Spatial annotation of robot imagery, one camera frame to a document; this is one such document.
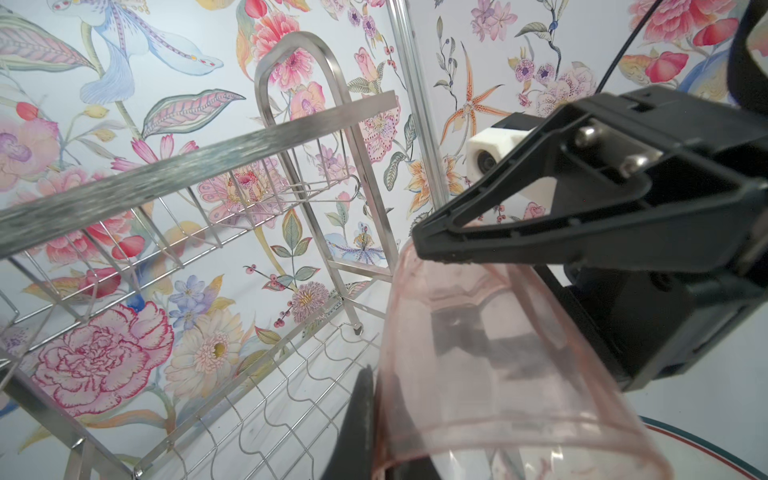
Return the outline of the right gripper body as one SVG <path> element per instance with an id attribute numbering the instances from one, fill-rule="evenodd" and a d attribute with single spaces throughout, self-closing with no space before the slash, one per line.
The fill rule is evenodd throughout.
<path id="1" fill-rule="evenodd" d="M 690 370 L 767 301 L 767 254 L 746 239 L 557 239 L 542 264 L 575 269 L 554 290 L 623 390 Z"/>

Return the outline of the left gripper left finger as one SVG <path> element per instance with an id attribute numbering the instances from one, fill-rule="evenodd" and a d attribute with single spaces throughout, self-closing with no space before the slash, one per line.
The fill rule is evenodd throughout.
<path id="1" fill-rule="evenodd" d="M 374 375 L 368 366 L 358 373 L 336 445 L 321 479 L 371 479 L 374 430 Z"/>

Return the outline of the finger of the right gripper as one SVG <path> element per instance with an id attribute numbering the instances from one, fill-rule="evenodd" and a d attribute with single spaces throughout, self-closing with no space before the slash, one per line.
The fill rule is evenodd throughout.
<path id="1" fill-rule="evenodd" d="M 570 103 L 412 239 L 444 263 L 542 264 L 557 239 L 746 239 L 767 254 L 767 120 L 663 87 Z"/>

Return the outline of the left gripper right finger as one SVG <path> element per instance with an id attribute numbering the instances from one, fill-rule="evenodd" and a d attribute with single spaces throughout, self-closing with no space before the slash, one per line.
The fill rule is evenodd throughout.
<path id="1" fill-rule="evenodd" d="M 421 433 L 408 412 L 399 383 L 383 401 L 384 479 L 439 479 Z"/>

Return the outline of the pink glass cup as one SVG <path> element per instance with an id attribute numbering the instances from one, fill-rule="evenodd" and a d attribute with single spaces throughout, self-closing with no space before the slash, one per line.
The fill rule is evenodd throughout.
<path id="1" fill-rule="evenodd" d="M 444 264 L 404 245 L 387 308 L 383 401 L 399 383 L 439 479 L 669 479 L 669 462 L 537 273 Z"/>

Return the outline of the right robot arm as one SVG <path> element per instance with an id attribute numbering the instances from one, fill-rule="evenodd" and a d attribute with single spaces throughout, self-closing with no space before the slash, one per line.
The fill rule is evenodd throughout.
<path id="1" fill-rule="evenodd" d="M 484 132 L 478 181 L 413 232 L 439 359 L 569 374 L 577 328 L 619 386 L 683 374 L 767 301 L 767 5 L 704 27 L 731 105 L 597 91 Z"/>

